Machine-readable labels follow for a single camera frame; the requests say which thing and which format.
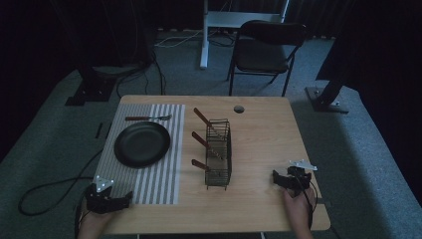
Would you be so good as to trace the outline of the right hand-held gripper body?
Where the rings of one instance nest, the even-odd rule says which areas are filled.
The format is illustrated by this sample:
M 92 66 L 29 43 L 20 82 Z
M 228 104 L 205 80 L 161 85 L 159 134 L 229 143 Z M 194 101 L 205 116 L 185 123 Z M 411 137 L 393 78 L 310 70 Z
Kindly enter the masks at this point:
M 289 189 L 292 190 L 295 195 L 299 195 L 310 187 L 312 171 L 317 171 L 317 167 L 304 159 L 290 161 L 287 173 L 291 177 L 292 184 L 289 186 Z

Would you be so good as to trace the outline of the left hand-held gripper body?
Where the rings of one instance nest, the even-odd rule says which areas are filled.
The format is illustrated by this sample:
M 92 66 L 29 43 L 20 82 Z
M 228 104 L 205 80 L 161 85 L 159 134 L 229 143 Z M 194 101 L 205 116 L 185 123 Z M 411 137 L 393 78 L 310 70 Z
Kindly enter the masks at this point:
M 105 214 L 111 212 L 110 194 L 113 179 L 105 179 L 97 175 L 93 183 L 85 191 L 87 201 L 87 209 L 97 214 Z

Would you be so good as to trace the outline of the person's left hand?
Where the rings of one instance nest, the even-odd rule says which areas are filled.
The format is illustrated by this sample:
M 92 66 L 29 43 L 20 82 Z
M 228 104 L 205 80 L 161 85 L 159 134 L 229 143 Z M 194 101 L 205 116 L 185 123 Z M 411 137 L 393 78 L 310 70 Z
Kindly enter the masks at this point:
M 113 213 L 97 214 L 84 210 L 79 220 L 77 239 L 100 239 L 113 217 Z

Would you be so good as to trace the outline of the person's right hand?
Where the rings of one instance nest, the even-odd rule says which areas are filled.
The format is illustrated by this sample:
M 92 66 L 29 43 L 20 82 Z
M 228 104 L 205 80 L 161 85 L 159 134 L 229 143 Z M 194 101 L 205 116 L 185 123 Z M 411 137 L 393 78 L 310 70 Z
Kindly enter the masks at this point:
M 310 229 L 310 215 L 316 203 L 316 196 L 311 188 L 306 189 L 298 196 L 293 197 L 290 191 L 282 189 L 282 195 L 285 205 L 287 218 L 291 228 L 296 231 Z

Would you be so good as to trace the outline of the grey striped placemat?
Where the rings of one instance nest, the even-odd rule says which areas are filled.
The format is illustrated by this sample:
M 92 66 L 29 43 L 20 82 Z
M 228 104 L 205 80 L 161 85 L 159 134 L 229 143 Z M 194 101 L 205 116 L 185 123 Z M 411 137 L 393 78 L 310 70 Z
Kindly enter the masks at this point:
M 107 136 L 95 178 L 113 182 L 111 197 L 120 198 L 133 192 L 133 204 L 176 204 L 178 201 L 185 105 L 120 105 Z M 119 162 L 114 154 L 118 135 L 136 120 L 130 117 L 147 117 L 166 128 L 169 148 L 152 165 L 131 168 Z

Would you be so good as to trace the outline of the black round plate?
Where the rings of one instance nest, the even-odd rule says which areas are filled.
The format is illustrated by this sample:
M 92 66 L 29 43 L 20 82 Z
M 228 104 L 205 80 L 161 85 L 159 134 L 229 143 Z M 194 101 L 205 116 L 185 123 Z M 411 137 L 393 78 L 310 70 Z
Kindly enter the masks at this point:
M 159 123 L 142 121 L 125 128 L 114 141 L 116 159 L 131 168 L 156 163 L 170 147 L 170 134 Z

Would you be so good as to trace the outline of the dark stand with bolted base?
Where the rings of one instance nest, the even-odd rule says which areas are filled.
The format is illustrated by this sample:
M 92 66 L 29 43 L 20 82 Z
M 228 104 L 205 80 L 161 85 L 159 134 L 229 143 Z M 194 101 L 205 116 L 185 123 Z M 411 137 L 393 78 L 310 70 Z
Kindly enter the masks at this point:
M 343 84 L 329 81 L 324 88 L 306 87 L 305 92 L 315 112 L 347 114 L 348 108 L 337 100 Z

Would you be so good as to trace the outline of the black folding chair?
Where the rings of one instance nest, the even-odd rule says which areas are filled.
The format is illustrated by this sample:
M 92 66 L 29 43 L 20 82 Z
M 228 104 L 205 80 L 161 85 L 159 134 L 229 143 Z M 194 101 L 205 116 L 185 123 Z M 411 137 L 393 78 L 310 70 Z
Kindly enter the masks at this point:
M 272 84 L 286 74 L 282 96 L 286 94 L 296 52 L 304 44 L 307 27 L 300 23 L 277 23 L 251 20 L 236 33 L 227 75 L 229 95 L 233 94 L 236 75 L 268 76 Z

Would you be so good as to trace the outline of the wooden-handled utensil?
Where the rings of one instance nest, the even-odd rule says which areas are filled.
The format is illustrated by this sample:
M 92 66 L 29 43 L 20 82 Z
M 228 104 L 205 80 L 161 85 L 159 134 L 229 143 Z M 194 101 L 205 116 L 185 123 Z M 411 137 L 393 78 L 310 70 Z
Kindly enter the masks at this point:
M 193 111 L 196 113 L 196 115 L 209 127 L 211 128 L 221 139 L 226 139 L 223 134 L 221 134 L 210 122 L 210 120 L 203 115 L 197 108 L 194 108 Z
M 194 137 L 198 142 L 200 142 L 202 145 L 204 145 L 209 151 L 211 151 L 217 158 L 224 160 L 224 158 L 212 148 L 212 146 L 203 139 L 196 131 L 191 132 L 192 137 Z
M 193 166 L 196 166 L 196 167 L 202 169 L 205 173 L 217 173 L 217 174 L 221 173 L 220 170 L 211 168 L 210 166 L 208 166 L 205 163 L 202 163 L 202 162 L 200 162 L 196 159 L 191 159 L 191 164 Z

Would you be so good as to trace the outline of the black stand with base plate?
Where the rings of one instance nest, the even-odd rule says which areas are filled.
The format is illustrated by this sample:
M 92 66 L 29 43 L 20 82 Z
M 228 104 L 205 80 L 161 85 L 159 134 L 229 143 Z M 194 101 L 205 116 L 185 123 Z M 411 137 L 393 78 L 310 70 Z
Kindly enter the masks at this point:
M 75 94 L 68 97 L 66 106 L 83 106 L 86 102 L 107 102 L 116 78 L 100 77 L 88 63 L 80 63 L 77 70 L 82 77 Z

